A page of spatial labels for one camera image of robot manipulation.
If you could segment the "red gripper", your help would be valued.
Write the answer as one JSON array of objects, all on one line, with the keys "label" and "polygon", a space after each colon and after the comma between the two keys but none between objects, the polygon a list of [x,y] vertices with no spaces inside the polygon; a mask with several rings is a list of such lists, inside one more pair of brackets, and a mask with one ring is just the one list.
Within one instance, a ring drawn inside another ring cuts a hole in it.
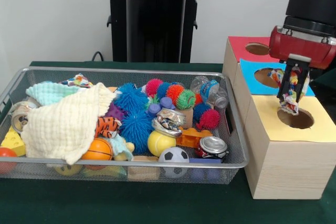
[{"label": "red gripper", "polygon": [[306,95],[310,77],[310,67],[326,69],[335,58],[335,38],[307,34],[281,26],[276,26],[270,36],[269,54],[273,58],[286,61],[285,72],[277,94],[280,102],[294,96],[296,91],[295,60],[308,65],[300,65],[297,83],[297,102]]}]

